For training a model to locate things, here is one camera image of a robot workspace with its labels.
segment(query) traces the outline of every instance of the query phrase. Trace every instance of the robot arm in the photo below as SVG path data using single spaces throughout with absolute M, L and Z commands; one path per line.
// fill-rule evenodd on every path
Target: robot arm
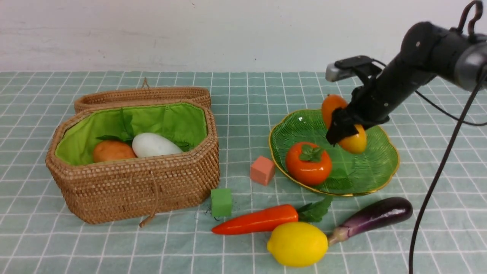
M 468 24 L 468 35 L 464 35 L 462 29 L 473 5 L 476 14 Z M 471 92 L 487 70 L 487 36 L 473 30 L 481 16 L 482 2 L 473 1 L 465 8 L 458 28 L 447 30 L 430 22 L 415 24 L 404 36 L 400 52 L 384 69 L 367 56 L 329 64 L 325 76 L 328 81 L 358 76 L 363 86 L 352 91 L 346 108 L 333 112 L 328 142 L 335 145 L 357 134 L 355 124 L 367 130 L 388 122 L 389 113 L 435 77 Z

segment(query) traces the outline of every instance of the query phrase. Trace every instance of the pink cube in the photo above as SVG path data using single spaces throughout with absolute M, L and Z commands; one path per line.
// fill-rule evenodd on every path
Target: pink cube
M 259 156 L 250 166 L 250 179 L 256 183 L 267 186 L 275 174 L 274 162 L 264 156 Z

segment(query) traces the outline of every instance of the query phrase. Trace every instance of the eggplant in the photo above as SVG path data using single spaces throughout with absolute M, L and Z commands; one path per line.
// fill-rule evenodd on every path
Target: eggplant
M 390 197 L 370 204 L 337 226 L 328 236 L 328 246 L 367 231 L 403 222 L 412 216 L 412 211 L 411 202 L 403 197 Z

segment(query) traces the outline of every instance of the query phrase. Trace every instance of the green plate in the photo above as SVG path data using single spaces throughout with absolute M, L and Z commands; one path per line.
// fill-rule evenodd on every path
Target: green plate
M 304 109 L 288 114 L 269 134 L 271 156 L 277 168 L 293 182 L 321 194 L 362 196 L 385 187 L 399 168 L 399 152 L 386 132 L 375 126 L 367 130 L 367 148 L 354 155 L 326 140 L 326 127 L 320 109 Z M 324 148 L 332 160 L 332 171 L 318 186 L 306 186 L 287 172 L 285 157 L 297 142 L 312 142 Z

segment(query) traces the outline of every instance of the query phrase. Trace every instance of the tomato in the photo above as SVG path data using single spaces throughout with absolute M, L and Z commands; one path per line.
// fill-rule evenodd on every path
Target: tomato
M 137 158 L 132 147 L 118 140 L 101 141 L 93 150 L 93 162 L 95 163 L 132 158 Z
M 345 108 L 348 105 L 347 101 L 340 95 L 328 95 L 321 104 L 321 115 L 325 122 L 326 128 L 330 128 L 332 123 L 332 113 L 337 108 Z M 345 151 L 352 154 L 361 154 L 367 148 L 367 135 L 362 125 L 355 125 L 358 133 L 344 138 L 338 145 Z
M 330 175 L 332 161 L 323 148 L 310 142 L 299 142 L 287 152 L 286 168 L 296 181 L 316 186 Z

